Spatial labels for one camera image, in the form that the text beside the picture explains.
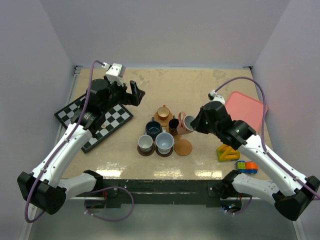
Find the light orange wooden coaster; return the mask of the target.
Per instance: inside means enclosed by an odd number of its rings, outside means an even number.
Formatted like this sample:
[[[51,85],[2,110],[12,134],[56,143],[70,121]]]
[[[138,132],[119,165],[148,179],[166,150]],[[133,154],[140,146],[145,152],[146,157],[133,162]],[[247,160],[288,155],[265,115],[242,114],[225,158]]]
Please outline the light orange wooden coaster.
[[[193,146],[187,139],[180,139],[175,142],[174,150],[179,156],[187,156],[192,152]]]

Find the dark blue cup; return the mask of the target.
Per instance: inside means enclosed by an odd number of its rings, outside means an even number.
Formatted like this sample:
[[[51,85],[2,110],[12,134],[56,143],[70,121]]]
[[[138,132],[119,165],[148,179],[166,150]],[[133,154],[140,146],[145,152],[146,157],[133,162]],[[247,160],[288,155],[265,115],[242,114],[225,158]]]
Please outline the dark blue cup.
[[[152,117],[151,121],[145,125],[145,132],[148,136],[155,140],[156,137],[162,132],[162,126],[158,121],[155,121],[154,117]]]

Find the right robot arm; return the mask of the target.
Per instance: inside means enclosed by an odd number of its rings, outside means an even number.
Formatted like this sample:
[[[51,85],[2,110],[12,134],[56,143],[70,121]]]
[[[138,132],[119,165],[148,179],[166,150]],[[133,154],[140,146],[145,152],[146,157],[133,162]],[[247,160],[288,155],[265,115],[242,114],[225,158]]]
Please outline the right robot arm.
[[[315,176],[305,176],[291,169],[269,147],[264,146],[256,131],[242,120],[232,120],[225,106],[219,101],[203,105],[191,126],[198,133],[214,134],[223,144],[238,150],[249,158],[270,178],[252,178],[238,170],[232,170],[222,180],[221,198],[237,193],[265,200],[275,206],[285,218],[296,221],[314,199],[320,187]]]

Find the scalloped light cork coaster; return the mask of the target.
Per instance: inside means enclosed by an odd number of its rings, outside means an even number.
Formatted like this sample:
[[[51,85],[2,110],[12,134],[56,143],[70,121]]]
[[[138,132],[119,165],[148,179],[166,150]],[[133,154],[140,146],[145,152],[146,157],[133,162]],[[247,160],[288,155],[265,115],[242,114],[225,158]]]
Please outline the scalloped light cork coaster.
[[[172,115],[171,112],[169,112],[168,117],[166,119],[164,119],[164,120],[160,119],[160,117],[159,117],[157,112],[154,114],[153,117],[154,117],[154,120],[156,122],[160,123],[162,127],[167,127],[169,125],[170,120],[173,119],[173,115]]]

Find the pink cup gold inside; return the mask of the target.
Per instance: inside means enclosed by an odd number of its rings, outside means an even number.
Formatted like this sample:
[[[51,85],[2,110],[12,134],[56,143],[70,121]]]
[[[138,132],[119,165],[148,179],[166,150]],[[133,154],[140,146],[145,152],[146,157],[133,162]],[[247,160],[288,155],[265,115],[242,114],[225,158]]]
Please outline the pink cup gold inside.
[[[163,105],[162,107],[160,107],[158,110],[157,110],[157,116],[160,120],[164,121],[166,120],[169,115],[170,115],[170,110],[166,107],[166,105]]]

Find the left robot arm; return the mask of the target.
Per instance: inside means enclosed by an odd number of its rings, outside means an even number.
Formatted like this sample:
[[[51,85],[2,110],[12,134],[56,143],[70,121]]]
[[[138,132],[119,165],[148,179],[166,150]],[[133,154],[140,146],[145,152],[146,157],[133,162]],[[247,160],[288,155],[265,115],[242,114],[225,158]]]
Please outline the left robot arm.
[[[133,80],[130,89],[128,93],[125,84],[110,83],[101,78],[90,82],[64,137],[31,173],[22,172],[18,176],[20,192],[28,204],[53,215],[70,198],[86,192],[99,196],[103,192],[103,177],[92,170],[85,170],[68,180],[62,180],[62,176],[78,151],[106,121],[109,110],[118,104],[138,106],[141,103],[145,91],[140,90]]]

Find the dark brown wooden coaster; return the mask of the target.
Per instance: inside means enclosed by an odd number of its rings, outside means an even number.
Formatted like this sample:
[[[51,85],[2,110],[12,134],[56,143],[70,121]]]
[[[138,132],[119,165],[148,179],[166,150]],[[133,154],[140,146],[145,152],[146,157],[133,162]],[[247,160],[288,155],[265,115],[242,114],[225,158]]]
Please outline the dark brown wooden coaster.
[[[141,148],[139,145],[137,146],[137,151],[141,156],[144,157],[148,157],[150,155],[152,155],[155,151],[156,147],[153,144],[150,148],[148,148],[147,150],[145,150],[144,148]]]

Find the large white mug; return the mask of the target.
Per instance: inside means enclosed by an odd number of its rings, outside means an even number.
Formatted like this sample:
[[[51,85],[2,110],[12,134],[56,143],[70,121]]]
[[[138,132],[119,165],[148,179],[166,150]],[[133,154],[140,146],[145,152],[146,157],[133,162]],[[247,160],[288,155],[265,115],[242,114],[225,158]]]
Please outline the large white mug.
[[[163,154],[166,154],[173,147],[174,142],[174,137],[165,129],[155,138],[155,144]]]

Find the black cup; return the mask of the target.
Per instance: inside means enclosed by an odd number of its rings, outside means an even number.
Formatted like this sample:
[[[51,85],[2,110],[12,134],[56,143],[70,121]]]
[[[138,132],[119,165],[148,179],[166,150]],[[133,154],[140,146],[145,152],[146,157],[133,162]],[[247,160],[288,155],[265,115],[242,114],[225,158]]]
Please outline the black cup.
[[[173,116],[173,118],[168,123],[168,129],[169,133],[173,136],[176,136],[178,134],[177,127],[179,125],[179,120]]]

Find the round light cork coaster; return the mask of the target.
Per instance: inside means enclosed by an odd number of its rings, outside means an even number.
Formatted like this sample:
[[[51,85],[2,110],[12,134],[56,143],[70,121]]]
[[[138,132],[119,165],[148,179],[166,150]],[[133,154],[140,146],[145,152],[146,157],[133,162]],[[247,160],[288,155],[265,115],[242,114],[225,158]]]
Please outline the round light cork coaster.
[[[174,133],[172,136],[173,136],[175,142],[178,141],[178,140],[180,140],[181,137],[182,137],[182,136],[181,136],[180,134],[178,134],[178,133]]]

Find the grey white cup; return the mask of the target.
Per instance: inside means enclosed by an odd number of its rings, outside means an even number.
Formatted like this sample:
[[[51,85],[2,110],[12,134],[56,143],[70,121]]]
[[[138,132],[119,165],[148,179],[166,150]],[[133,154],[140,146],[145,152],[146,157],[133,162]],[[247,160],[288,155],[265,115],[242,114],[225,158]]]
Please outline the grey white cup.
[[[142,149],[147,150],[154,144],[154,141],[151,136],[149,135],[142,135],[138,139],[138,146],[140,146]]]
[[[177,132],[179,135],[190,134],[194,131],[194,128],[191,126],[191,122],[195,119],[192,115],[186,115],[185,112],[180,112],[178,114],[178,126]]]

